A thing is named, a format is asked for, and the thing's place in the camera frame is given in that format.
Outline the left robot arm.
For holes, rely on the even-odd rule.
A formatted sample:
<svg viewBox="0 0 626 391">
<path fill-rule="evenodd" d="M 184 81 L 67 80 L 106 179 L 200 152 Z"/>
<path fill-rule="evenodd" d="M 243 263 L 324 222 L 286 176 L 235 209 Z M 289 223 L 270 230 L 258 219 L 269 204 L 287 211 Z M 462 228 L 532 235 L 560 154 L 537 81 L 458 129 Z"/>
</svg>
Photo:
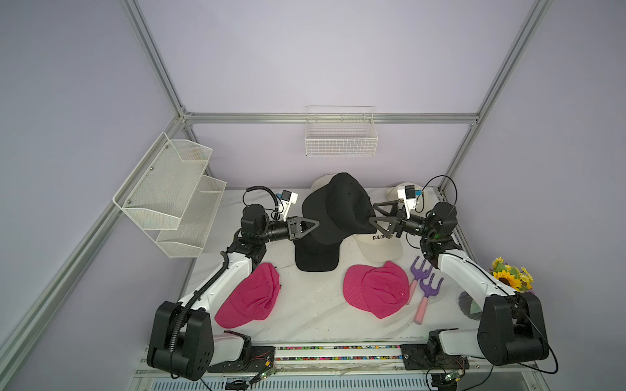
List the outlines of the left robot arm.
<svg viewBox="0 0 626 391">
<path fill-rule="evenodd" d="M 165 301 L 153 320 L 147 364 L 174 379 L 199 381 L 215 366 L 251 359 L 251 340 L 236 332 L 273 311 L 281 290 L 276 267 L 264 262 L 267 244 L 295 242 L 319 227 L 314 219 L 278 216 L 262 205 L 244 207 L 241 227 L 221 252 L 222 265 L 177 302 Z"/>
</svg>

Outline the plain black cap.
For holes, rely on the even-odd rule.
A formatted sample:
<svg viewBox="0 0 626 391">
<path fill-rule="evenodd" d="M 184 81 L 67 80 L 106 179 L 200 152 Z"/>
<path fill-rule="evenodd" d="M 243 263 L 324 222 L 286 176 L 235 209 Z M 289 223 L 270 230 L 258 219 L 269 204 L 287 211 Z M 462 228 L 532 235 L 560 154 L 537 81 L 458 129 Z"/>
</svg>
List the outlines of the plain black cap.
<svg viewBox="0 0 626 391">
<path fill-rule="evenodd" d="M 301 239 L 294 246 L 298 270 L 311 273 L 330 272 L 339 264 L 340 244 L 320 244 Z"/>
<path fill-rule="evenodd" d="M 331 245 L 352 235 L 374 234 L 369 222 L 375 216 L 368 193 L 348 173 L 336 174 L 329 183 L 311 193 L 303 202 L 304 218 L 320 223 L 311 236 L 320 244 Z"/>
</svg>

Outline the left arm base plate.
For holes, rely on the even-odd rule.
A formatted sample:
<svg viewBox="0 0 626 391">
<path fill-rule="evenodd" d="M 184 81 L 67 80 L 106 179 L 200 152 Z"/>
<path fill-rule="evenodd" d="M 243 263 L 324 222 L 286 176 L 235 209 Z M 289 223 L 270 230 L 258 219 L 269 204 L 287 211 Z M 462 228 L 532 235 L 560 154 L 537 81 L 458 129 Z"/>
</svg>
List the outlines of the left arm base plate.
<svg viewBox="0 0 626 391">
<path fill-rule="evenodd" d="M 207 369 L 207 373 L 258 373 L 275 361 L 274 346 L 251 346 L 244 348 L 235 361 L 217 363 Z"/>
</svg>

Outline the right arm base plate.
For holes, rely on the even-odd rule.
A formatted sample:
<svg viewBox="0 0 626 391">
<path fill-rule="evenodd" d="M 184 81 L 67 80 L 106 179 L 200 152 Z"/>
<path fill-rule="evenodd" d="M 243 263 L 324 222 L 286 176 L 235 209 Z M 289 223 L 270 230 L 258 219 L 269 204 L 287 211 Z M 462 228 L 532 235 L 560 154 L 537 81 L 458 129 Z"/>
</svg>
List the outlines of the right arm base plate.
<svg viewBox="0 0 626 391">
<path fill-rule="evenodd" d="M 404 344 L 400 346 L 401 358 L 407 371 L 425 371 L 429 369 L 457 370 L 469 369 L 469 363 L 460 355 L 443 353 L 439 348 L 427 344 Z"/>
</svg>

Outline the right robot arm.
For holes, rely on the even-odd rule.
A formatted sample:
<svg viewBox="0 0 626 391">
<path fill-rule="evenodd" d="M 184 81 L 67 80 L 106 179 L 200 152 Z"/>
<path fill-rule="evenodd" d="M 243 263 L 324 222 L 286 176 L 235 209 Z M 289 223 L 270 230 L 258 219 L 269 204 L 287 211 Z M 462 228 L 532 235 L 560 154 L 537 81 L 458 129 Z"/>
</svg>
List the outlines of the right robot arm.
<svg viewBox="0 0 626 391">
<path fill-rule="evenodd" d="M 427 262 L 455 281 L 478 305 L 481 318 L 473 329 L 440 329 L 430 334 L 435 353 L 482 358 L 494 366 L 523 364 L 549 357 L 550 346 L 540 299 L 520 293 L 471 260 L 453 238 L 456 207 L 440 201 L 421 217 L 401 202 L 376 203 L 369 222 L 391 236 L 418 236 Z"/>
</svg>

